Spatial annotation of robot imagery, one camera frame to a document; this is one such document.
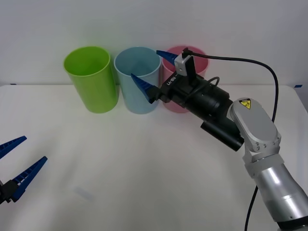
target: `white wall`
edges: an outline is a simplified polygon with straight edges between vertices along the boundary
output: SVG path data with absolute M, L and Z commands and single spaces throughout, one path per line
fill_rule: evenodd
M 62 62 L 85 45 L 114 56 L 130 46 L 192 44 L 257 59 L 281 84 L 308 71 L 307 0 L 7 0 L 0 5 L 0 84 L 70 83 Z M 255 64 L 210 61 L 224 84 L 272 84 Z

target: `white tabletop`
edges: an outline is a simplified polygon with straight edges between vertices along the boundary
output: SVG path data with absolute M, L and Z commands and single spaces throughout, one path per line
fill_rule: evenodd
M 258 100 L 271 116 L 273 86 L 221 86 Z M 17 203 L 0 205 L 2 231 L 238 231 L 254 191 L 242 156 L 200 128 L 193 114 L 162 104 L 147 115 L 119 97 L 105 114 L 83 106 L 73 86 L 0 88 L 0 144 L 26 135 L 0 160 L 6 182 L 48 161 Z M 308 114 L 280 87 L 281 155 L 308 192 Z M 276 231 L 258 195 L 249 231 Z

